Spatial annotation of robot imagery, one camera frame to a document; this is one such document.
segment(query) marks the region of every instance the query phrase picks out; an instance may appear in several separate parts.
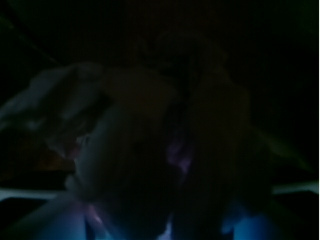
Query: person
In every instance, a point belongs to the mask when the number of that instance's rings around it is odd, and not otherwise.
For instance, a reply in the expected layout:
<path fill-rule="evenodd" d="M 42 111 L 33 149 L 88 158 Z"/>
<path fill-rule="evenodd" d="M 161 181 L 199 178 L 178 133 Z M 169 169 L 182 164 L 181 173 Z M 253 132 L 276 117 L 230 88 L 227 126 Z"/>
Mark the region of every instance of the person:
<path fill-rule="evenodd" d="M 74 159 L 67 190 L 115 239 L 157 239 L 168 222 L 173 240 L 223 239 L 270 195 L 249 95 L 204 36 L 166 32 L 153 50 L 139 44 L 134 67 L 41 73 L 0 109 L 0 127 L 32 131 Z"/>

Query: blue light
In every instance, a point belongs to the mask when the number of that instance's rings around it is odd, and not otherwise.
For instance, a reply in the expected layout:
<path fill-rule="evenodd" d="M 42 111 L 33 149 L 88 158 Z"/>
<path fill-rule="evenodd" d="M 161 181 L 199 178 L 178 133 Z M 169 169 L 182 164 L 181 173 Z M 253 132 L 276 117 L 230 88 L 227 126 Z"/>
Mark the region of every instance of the blue light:
<path fill-rule="evenodd" d="M 234 228 L 233 240 L 285 240 L 284 233 L 265 214 L 246 218 Z"/>

